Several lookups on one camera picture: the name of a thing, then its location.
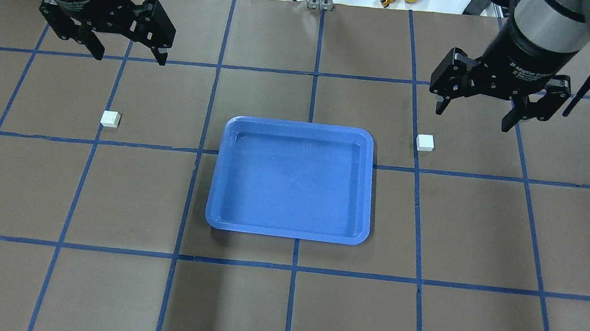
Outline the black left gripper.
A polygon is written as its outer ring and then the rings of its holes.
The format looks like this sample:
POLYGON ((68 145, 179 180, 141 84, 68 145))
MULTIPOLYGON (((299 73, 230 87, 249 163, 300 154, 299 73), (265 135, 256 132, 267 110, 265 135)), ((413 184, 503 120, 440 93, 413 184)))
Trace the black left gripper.
POLYGON ((59 39, 85 46, 97 61, 103 59, 105 48, 95 28, 148 47, 161 67, 166 65, 177 30, 159 0, 145 0, 141 5, 131 0, 42 0, 39 11, 59 39))

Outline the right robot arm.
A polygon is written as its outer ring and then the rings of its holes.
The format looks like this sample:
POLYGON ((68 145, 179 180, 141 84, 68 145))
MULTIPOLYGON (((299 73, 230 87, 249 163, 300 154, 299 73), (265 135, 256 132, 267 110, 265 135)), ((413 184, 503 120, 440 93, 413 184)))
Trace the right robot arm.
POLYGON ((590 0, 518 0, 497 36, 476 59, 450 49, 433 70, 435 113, 451 101, 487 95, 511 102, 508 132, 523 120, 569 116, 590 90, 590 0))

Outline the white block near right arm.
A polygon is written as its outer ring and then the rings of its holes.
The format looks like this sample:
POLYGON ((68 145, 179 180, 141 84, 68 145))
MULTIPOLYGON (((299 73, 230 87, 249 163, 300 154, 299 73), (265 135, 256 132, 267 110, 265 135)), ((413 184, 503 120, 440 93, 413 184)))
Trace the white block near right arm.
POLYGON ((117 128, 120 126, 122 115, 117 111, 104 110, 99 123, 105 128, 117 128))

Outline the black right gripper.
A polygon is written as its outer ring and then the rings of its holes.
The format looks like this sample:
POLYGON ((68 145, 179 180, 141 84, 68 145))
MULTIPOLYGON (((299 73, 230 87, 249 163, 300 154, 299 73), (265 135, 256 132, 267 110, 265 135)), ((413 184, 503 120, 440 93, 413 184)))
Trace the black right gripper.
POLYGON ((430 92, 437 96, 435 114, 442 115, 452 100, 471 97, 485 87, 484 95, 511 98, 512 108, 501 120, 506 133, 523 120, 548 121, 571 95, 569 76, 557 75, 566 64, 566 53, 532 43, 508 18, 481 57, 471 59, 452 48, 433 70, 430 92), (545 90, 537 101, 529 94, 545 90))

